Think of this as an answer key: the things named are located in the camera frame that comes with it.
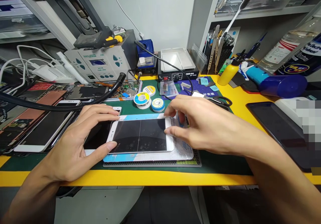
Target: plastic bottle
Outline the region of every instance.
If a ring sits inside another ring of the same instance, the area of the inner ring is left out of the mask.
[[[308,76],[321,69],[321,33],[296,52],[274,74]]]
[[[289,31],[259,62],[266,71],[274,73],[285,61],[284,59],[299,44],[311,41],[321,32],[321,17],[314,17],[300,27]]]
[[[226,69],[223,71],[221,77],[217,81],[217,83],[219,85],[225,86],[232,80],[234,75],[239,70],[239,65],[243,61],[242,56],[243,56],[244,52],[245,52],[245,50],[243,50],[243,52],[237,58],[233,59],[232,63],[226,67]]]

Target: phone screen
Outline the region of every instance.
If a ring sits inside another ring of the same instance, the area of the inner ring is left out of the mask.
[[[97,149],[106,143],[112,121],[101,121],[91,129],[84,143],[84,149]]]
[[[76,103],[60,103],[56,106],[76,106]],[[49,112],[26,136],[20,145],[46,145],[69,115],[68,112]]]
[[[167,151],[165,119],[119,121],[110,153]]]
[[[272,102],[250,103],[246,106],[294,162],[303,171],[310,172],[313,151],[305,142],[301,127]]]

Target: forearm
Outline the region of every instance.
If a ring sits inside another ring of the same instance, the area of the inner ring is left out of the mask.
[[[1,224],[40,223],[48,213],[48,203],[54,201],[59,182],[44,176],[42,167],[36,167],[26,178],[14,197]]]
[[[272,139],[246,160],[263,195],[286,223],[321,223],[321,193]]]

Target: left hand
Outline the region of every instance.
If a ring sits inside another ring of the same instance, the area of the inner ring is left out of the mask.
[[[61,136],[48,155],[35,167],[50,182],[74,181],[101,161],[116,145],[114,141],[86,156],[84,142],[100,121],[118,120],[118,112],[105,104],[84,106],[78,119]]]

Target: blue bottle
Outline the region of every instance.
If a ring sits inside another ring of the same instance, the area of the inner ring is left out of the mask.
[[[308,76],[319,69],[321,69],[321,33],[289,58],[274,74]]]

